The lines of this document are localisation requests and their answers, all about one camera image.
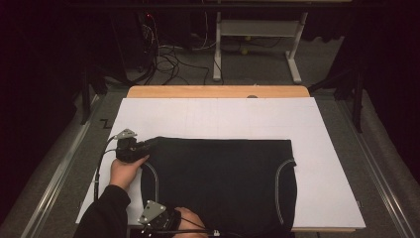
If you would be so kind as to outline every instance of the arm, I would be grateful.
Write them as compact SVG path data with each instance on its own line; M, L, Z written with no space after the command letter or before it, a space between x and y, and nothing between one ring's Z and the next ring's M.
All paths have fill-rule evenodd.
M114 160L109 185L101 197L87 208L74 237L126 237L126 208L131 201L127 191L136 177L137 169L148 158L144 157L132 164Z

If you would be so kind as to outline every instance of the metal rail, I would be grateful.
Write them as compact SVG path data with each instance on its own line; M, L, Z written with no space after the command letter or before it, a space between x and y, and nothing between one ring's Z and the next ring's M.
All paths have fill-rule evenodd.
M68 3L64 6L88 11L206 11L206 12L244 12L244 11L349 11L374 10L384 8L383 3L354 4L352 2L274 2L274 3L206 3L206 4L124 4L124 3Z
M364 136L357 131L353 125L352 116L349 109L346 106L345 101L338 102L339 108L343 115L345 115L346 121L351 127L361 150L365 155L365 162L367 165L367 171L372 178L379 195L382 198L383 204L386 206L386 209L389 212L392 221L395 224L396 229L398 230L401 237L404 238L416 238L416 234L411 227L410 223L407 220L403 210L401 209L400 202L398 198L393 193L389 183L386 181L385 176L383 175L379 165L376 162L376 158L368 148L367 142L365 141Z
M98 108L98 102L100 101L99 97L95 95L92 99L91 107L93 112L91 117L94 115L95 111ZM79 129L73 143L68 149L65 156L62 158L59 163L55 173L52 176L52 179L44 192L43 197L41 198L37 208L35 209L30 221L28 222L24 232L22 233L22 238L28 237L38 237L40 232L50 214L50 211L53 209L53 205L61 191L62 186L65 183L65 179L71 169L71 166L74 162L74 154L77 151L78 146L86 135L87 129L89 129L90 121L81 126Z

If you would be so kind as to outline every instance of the metal bracket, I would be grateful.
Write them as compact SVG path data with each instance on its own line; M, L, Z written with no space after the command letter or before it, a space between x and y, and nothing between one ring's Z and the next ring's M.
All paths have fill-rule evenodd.
M126 138L131 138L131 137L135 137L137 136L136 132L130 130L130 129L125 129L124 131L120 132L117 136L116 139L120 140L120 139L126 139Z
M164 205L148 200L148 205L146 205L145 210L143 211L138 221L142 224L148 224L153 219L161 215L164 211L166 211L166 207Z

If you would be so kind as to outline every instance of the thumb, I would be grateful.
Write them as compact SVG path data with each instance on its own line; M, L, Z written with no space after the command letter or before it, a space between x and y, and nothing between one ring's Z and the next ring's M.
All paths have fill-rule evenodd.
M134 166L140 167L149 157L150 155L146 155L145 157L135 161Z

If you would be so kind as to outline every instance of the dark background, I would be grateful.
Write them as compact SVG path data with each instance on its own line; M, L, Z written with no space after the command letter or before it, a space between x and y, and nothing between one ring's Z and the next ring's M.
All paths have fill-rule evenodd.
M352 63L360 63L366 69L365 88L377 114L419 181L416 148L420 134L420 37L419 18L411 2L391 1L390 8L358 14L311 13L303 38L310 41L322 37L328 42L346 36L330 75ZM205 35L202 14L154 14L157 27L164 34L160 37L169 42L188 49L191 32ZM231 17L245 15L232 13ZM276 19L278 15L266 17ZM139 15L127 12L72 12L53 0L0 1L0 222L74 115L73 99L80 92L85 69L97 72L89 77L89 82L98 88L97 84L103 83L102 75L124 81L126 68L148 63L138 18ZM210 38L214 38L214 19L215 14L209 13Z

